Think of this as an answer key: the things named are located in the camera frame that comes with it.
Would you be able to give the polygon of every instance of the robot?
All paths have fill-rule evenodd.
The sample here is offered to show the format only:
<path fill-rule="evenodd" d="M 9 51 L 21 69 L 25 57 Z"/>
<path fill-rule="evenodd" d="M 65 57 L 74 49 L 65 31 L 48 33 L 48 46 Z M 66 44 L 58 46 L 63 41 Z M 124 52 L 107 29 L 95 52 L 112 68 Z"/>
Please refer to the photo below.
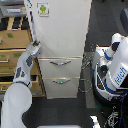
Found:
<path fill-rule="evenodd" d="M 128 37 L 112 36 L 110 47 L 96 47 L 93 69 L 95 96 L 107 104 L 118 104 L 128 89 Z"/>
<path fill-rule="evenodd" d="M 40 48 L 39 42 L 32 42 L 18 59 L 13 82 L 2 102 L 1 128 L 26 128 L 22 122 L 22 114 L 32 104 L 30 71 L 33 66 L 32 59 L 37 57 Z"/>

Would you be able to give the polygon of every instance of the metal handle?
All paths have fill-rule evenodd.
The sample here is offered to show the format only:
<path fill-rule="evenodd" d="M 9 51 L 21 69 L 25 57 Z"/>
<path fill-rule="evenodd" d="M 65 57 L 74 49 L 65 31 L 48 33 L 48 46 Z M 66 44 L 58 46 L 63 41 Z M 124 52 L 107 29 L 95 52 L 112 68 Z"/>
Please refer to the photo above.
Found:
<path fill-rule="evenodd" d="M 19 28 L 17 28 L 17 29 L 12 29 L 12 31 L 17 31 L 17 30 L 19 30 Z"/>
<path fill-rule="evenodd" d="M 57 84 L 65 84 L 69 81 L 70 81 L 69 79 L 58 79 L 58 80 L 53 80 L 52 82 L 55 82 Z"/>
<path fill-rule="evenodd" d="M 57 63 L 57 62 L 51 61 L 50 63 L 55 64 L 55 65 L 58 65 L 58 66 L 61 66 L 61 65 L 68 64 L 68 63 L 70 63 L 70 62 L 71 62 L 71 60 L 68 60 L 68 61 L 66 61 L 66 62 L 61 62 L 61 63 Z"/>
<path fill-rule="evenodd" d="M 3 90 L 3 87 L 4 87 L 4 85 L 2 85 L 2 87 L 1 87 L 1 92 L 6 92 L 7 91 L 7 89 L 6 90 Z"/>
<path fill-rule="evenodd" d="M 4 61 L 0 61 L 0 63 L 8 63 L 8 62 L 9 62 L 9 59 L 4 60 Z"/>

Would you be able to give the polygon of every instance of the wooden drawer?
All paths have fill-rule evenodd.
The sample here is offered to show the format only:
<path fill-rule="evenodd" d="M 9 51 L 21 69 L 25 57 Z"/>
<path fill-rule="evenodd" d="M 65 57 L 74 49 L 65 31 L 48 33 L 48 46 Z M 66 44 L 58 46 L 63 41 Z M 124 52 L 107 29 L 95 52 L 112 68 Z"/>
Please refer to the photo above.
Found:
<path fill-rule="evenodd" d="M 53 98 L 76 98 L 79 79 L 43 79 L 46 96 Z"/>
<path fill-rule="evenodd" d="M 16 66 L 18 58 L 26 49 L 0 50 L 0 66 Z"/>
<path fill-rule="evenodd" d="M 16 67 L 0 67 L 0 76 L 14 76 Z M 36 64 L 31 69 L 31 75 L 39 75 Z"/>
<path fill-rule="evenodd" d="M 78 77 L 82 58 L 38 59 L 42 78 Z"/>
<path fill-rule="evenodd" d="M 12 81 L 9 82 L 0 82 L 0 93 L 5 93 L 8 87 L 11 85 Z M 32 81 L 31 92 L 40 92 L 41 87 L 39 84 L 39 76 L 36 76 L 36 80 Z"/>
<path fill-rule="evenodd" d="M 12 30 L 14 18 L 9 18 L 7 30 L 0 31 L 0 49 L 6 48 L 26 48 L 30 43 L 30 30 Z"/>

